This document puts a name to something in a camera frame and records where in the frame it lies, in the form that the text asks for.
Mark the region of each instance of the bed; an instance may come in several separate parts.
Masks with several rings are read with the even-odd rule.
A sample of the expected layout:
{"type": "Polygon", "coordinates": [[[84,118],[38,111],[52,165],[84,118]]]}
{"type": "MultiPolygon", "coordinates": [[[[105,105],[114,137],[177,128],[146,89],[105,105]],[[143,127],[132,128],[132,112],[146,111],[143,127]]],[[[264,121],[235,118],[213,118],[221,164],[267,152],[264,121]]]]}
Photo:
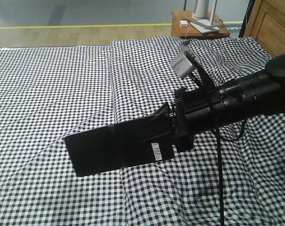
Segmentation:
{"type": "MultiPolygon", "coordinates": [[[[263,69],[285,53],[273,34],[263,38],[267,21],[285,29],[285,1],[275,3],[256,2],[245,38],[0,49],[0,225],[218,225],[210,132],[172,160],[87,177],[75,175],[63,138],[149,115],[175,89],[197,88],[170,67],[182,50],[216,85],[263,69]]],[[[250,118],[239,141],[222,143],[222,157],[225,224],[285,225],[285,114],[250,118]]]]}

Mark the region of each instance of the cable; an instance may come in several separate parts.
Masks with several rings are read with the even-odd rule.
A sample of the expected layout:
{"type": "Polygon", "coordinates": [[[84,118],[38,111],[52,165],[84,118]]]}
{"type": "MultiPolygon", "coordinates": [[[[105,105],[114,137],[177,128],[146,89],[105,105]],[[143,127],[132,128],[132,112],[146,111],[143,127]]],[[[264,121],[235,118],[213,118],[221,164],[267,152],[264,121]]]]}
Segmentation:
{"type": "Polygon", "coordinates": [[[201,87],[202,83],[196,78],[195,75],[193,75],[193,73],[189,74],[190,79],[192,79],[194,81],[194,83],[198,86],[201,87]]]}
{"type": "Polygon", "coordinates": [[[210,97],[206,93],[205,90],[203,90],[206,94],[206,99],[209,105],[209,109],[211,112],[211,115],[214,119],[214,126],[215,126],[215,137],[217,141],[217,157],[218,157],[218,172],[219,172],[219,204],[220,204],[220,226],[224,226],[224,192],[223,192],[223,166],[222,166],[222,153],[221,153],[221,136],[220,136],[220,130],[217,122],[217,117],[214,112],[214,106],[213,103],[210,100],[210,97]]]}
{"type": "MultiPolygon", "coordinates": [[[[240,130],[240,133],[239,133],[239,135],[237,136],[237,138],[235,138],[235,139],[227,139],[227,138],[224,138],[224,137],[221,137],[221,136],[220,136],[220,139],[221,139],[222,141],[228,141],[228,142],[238,141],[238,140],[243,136],[243,134],[244,134],[244,132],[245,132],[245,125],[246,125],[246,122],[247,122],[247,120],[244,120],[244,121],[242,122],[241,130],[240,130]]],[[[216,135],[216,131],[211,130],[211,132],[212,132],[214,135],[216,135]]]]}
{"type": "Polygon", "coordinates": [[[185,39],[187,39],[188,33],[189,33],[189,31],[190,31],[189,25],[187,26],[187,28],[188,28],[188,32],[186,32],[186,34],[185,34],[185,39]]]}
{"type": "Polygon", "coordinates": [[[246,24],[246,27],[247,27],[247,24],[248,24],[248,21],[247,21],[247,20],[248,20],[248,19],[247,19],[247,14],[248,14],[248,11],[249,11],[249,9],[250,9],[250,6],[251,6],[251,2],[249,1],[249,2],[248,2],[248,8],[247,8],[246,13],[245,13],[245,21],[246,21],[245,24],[246,24]]]}
{"type": "Polygon", "coordinates": [[[220,20],[222,23],[224,23],[222,19],[217,18],[217,17],[216,17],[216,18],[214,18],[214,20],[216,20],[216,21],[217,21],[217,20],[218,20],[218,21],[220,20]]]}
{"type": "Polygon", "coordinates": [[[184,3],[183,3],[183,10],[184,11],[186,10],[186,2],[187,2],[187,0],[184,0],[184,3]]]}

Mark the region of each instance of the black cable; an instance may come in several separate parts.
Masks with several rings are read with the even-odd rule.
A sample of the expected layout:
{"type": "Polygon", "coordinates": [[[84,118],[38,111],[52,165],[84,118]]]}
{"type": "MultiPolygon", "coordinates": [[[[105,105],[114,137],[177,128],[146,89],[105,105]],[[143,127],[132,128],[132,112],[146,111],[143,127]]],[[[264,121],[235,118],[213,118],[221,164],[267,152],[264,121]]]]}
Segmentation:
{"type": "Polygon", "coordinates": [[[183,10],[184,10],[184,11],[186,10],[186,1],[187,1],[187,0],[184,0],[184,4],[183,4],[183,10]]]}
{"type": "MultiPolygon", "coordinates": [[[[207,73],[204,71],[204,69],[202,67],[200,67],[197,62],[194,65],[198,69],[201,80],[202,80],[202,77],[206,78],[206,76],[208,76],[207,73]]],[[[214,105],[213,105],[204,85],[193,74],[190,74],[189,76],[191,79],[194,80],[194,82],[200,87],[200,89],[205,94],[205,97],[206,97],[206,100],[208,102],[208,106],[210,109],[210,113],[211,113],[213,121],[214,121],[214,127],[216,130],[215,137],[217,140],[217,156],[218,156],[218,171],[219,171],[220,226],[224,226],[223,167],[222,167],[222,153],[221,153],[221,137],[220,137],[218,121],[217,121],[217,117],[215,114],[214,105]]]]}
{"type": "Polygon", "coordinates": [[[223,22],[223,20],[222,20],[222,19],[220,19],[220,18],[214,18],[214,20],[216,20],[216,21],[217,21],[217,20],[220,20],[222,23],[224,23],[224,22],[223,22]]]}
{"type": "MultiPolygon", "coordinates": [[[[241,130],[240,130],[240,133],[239,133],[239,135],[237,136],[237,138],[235,138],[235,139],[227,139],[227,138],[224,138],[224,137],[220,136],[220,139],[221,139],[222,141],[228,141],[228,142],[238,141],[238,140],[244,135],[246,122],[247,122],[247,120],[244,120],[244,121],[242,122],[241,130]]],[[[214,131],[214,130],[211,130],[211,132],[212,132],[214,135],[217,134],[216,131],[214,131]]]]}
{"type": "Polygon", "coordinates": [[[216,118],[215,110],[213,103],[210,100],[210,97],[204,90],[204,87],[202,86],[201,89],[203,89],[204,93],[206,94],[206,99],[209,105],[209,109],[211,112],[211,115],[214,120],[214,126],[215,126],[215,137],[217,140],[217,157],[218,157],[218,172],[219,172],[219,204],[220,204],[220,226],[224,226],[224,194],[223,194],[223,167],[222,167],[222,153],[221,153],[221,136],[220,136],[220,130],[218,126],[218,121],[216,118]]]}
{"type": "Polygon", "coordinates": [[[240,38],[242,38],[244,36],[244,33],[246,31],[246,27],[247,27],[247,22],[248,22],[248,20],[250,18],[250,15],[251,15],[251,12],[252,12],[254,4],[255,4],[255,0],[250,0],[248,2],[248,7],[247,7],[247,11],[246,11],[245,16],[244,16],[244,21],[243,21],[243,24],[242,24],[242,28],[240,30],[240,34],[238,35],[240,38]]]}
{"type": "Polygon", "coordinates": [[[223,167],[221,153],[221,136],[219,127],[216,128],[218,171],[219,171],[219,203],[220,203],[220,225],[224,226],[224,194],[223,194],[223,167]]]}

